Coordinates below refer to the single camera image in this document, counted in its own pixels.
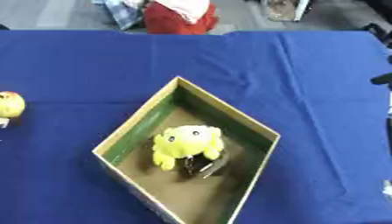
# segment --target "table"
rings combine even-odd
[[[360,31],[0,32],[0,89],[28,103],[0,130],[0,223],[161,223],[91,150],[176,75],[282,135],[236,223],[389,223],[384,51]]]

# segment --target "red object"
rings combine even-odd
[[[210,4],[206,14],[196,24],[190,24],[175,11],[153,2],[144,11],[144,22],[148,33],[204,34],[218,22],[214,12],[215,6]]]

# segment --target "plush frog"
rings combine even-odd
[[[25,110],[25,100],[17,93],[0,92],[0,117],[12,118]]]
[[[163,171],[174,168],[177,158],[189,158],[203,153],[211,160],[223,150],[221,130],[203,125],[186,125],[166,129],[154,137],[153,161]]]

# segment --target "gray floor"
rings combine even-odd
[[[366,4],[355,0],[318,0],[299,23],[269,21],[259,3],[212,1],[220,16],[220,23],[212,34],[258,30],[346,30],[369,22],[392,30],[392,25]],[[92,5],[91,0],[0,0],[0,23],[12,29],[116,29],[107,12]]]

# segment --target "yellow toy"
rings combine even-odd
[[[17,93],[0,92],[0,117],[18,117],[25,110],[25,100]]]
[[[154,137],[153,161],[163,171],[174,168],[177,158],[189,158],[203,153],[211,160],[217,159],[224,144],[221,130],[202,125],[169,128]]]

